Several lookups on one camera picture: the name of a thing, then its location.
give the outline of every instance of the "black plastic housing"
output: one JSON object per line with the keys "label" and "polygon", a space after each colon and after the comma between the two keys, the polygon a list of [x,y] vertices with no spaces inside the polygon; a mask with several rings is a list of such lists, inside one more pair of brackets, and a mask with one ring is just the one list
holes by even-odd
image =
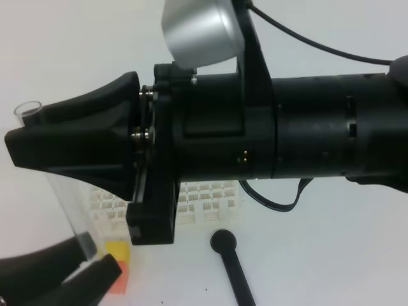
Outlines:
{"label": "black plastic housing", "polygon": [[173,127],[181,181],[405,175],[408,95],[390,76],[272,85],[272,100],[246,107],[236,74],[197,78],[193,98],[175,110],[183,118]]}
{"label": "black plastic housing", "polygon": [[139,89],[138,75],[129,72],[25,117],[25,126],[5,137],[14,165],[76,178],[131,200]]}

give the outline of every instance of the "white background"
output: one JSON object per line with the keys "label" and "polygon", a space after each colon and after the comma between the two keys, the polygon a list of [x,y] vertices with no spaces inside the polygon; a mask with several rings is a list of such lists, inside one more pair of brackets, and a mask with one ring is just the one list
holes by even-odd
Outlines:
{"label": "white background", "polygon": [[[408,53],[408,4],[402,0],[257,0],[286,26],[320,43],[368,57]],[[21,102],[53,103],[135,70],[153,82],[170,62],[160,29],[163,0],[0,0],[0,129],[17,127]],[[304,45],[253,16],[273,77],[386,72]],[[202,69],[232,71],[233,61]],[[295,180],[256,182],[290,201]],[[0,146],[0,258],[42,249],[72,235],[44,176],[15,169]],[[237,252],[257,305],[407,305],[408,196],[319,179],[291,213],[248,197],[234,224],[179,228],[174,245],[135,247],[127,296],[105,305],[236,305],[219,255],[219,227]]]}

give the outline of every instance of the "black cable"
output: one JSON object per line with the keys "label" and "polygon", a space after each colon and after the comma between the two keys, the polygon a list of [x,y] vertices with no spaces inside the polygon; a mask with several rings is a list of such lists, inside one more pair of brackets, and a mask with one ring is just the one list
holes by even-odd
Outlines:
{"label": "black cable", "polygon": [[296,199],[292,204],[289,205],[282,205],[282,204],[278,204],[275,202],[272,202],[266,198],[264,198],[262,195],[260,195],[259,193],[257,193],[246,180],[240,180],[240,185],[242,187],[242,189],[255,201],[257,201],[258,203],[262,204],[263,206],[272,209],[272,210],[276,210],[278,212],[290,212],[292,209],[294,209],[294,207],[296,206],[296,204],[299,201],[300,195],[302,193],[302,191],[306,188],[307,185],[309,185],[310,182],[312,182],[313,178],[302,178],[299,181],[299,185],[298,185],[298,193],[296,194]]}
{"label": "black cable", "polygon": [[249,3],[247,4],[247,7],[252,10],[255,14],[257,14],[259,17],[261,17],[263,20],[265,20],[266,22],[268,22],[269,24],[272,24],[274,27],[280,29],[281,31],[285,32],[286,34],[292,36],[293,38],[296,38],[297,40],[300,40],[312,47],[318,48],[322,51],[337,55],[337,56],[341,56],[341,57],[345,57],[346,59],[351,59],[354,61],[358,61],[358,62],[367,62],[369,64],[376,64],[376,65],[385,65],[385,66],[389,66],[391,64],[392,61],[387,61],[384,59],[371,59],[369,57],[363,57],[363,56],[358,56],[358,55],[353,55],[350,53],[346,53],[343,51],[339,51],[327,46],[324,46],[320,43],[316,43],[315,41],[312,41],[302,35],[299,35],[298,33],[292,31],[291,29],[288,29],[287,27],[285,27],[284,25],[280,24],[278,21],[274,20],[273,18],[269,17],[267,14],[265,14],[263,11],[261,11],[259,8],[257,8],[256,6],[254,6],[254,4],[252,3],[252,1],[249,1]]}

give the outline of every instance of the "orange object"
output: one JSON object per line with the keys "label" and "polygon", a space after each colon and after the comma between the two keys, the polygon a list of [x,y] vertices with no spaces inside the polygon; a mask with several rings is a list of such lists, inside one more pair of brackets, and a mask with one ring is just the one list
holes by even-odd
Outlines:
{"label": "orange object", "polygon": [[128,278],[129,278],[129,267],[128,265],[121,260],[117,262],[122,270],[122,274],[116,280],[115,284],[109,289],[109,293],[113,293],[115,295],[124,295],[126,292],[126,286],[128,285]]}

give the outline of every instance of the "clear plastic tube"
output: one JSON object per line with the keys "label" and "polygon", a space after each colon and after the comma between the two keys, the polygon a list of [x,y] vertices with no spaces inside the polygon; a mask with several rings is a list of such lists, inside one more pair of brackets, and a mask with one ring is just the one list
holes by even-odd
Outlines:
{"label": "clear plastic tube", "polygon": [[[38,115],[41,109],[42,104],[39,101],[29,101],[16,107],[14,114],[24,127],[25,120],[34,114]],[[84,210],[84,199],[87,191],[91,188],[90,185],[60,175],[46,173],[45,176],[57,196],[85,256],[87,259],[94,259],[98,253],[97,245],[100,246],[101,239]]]}

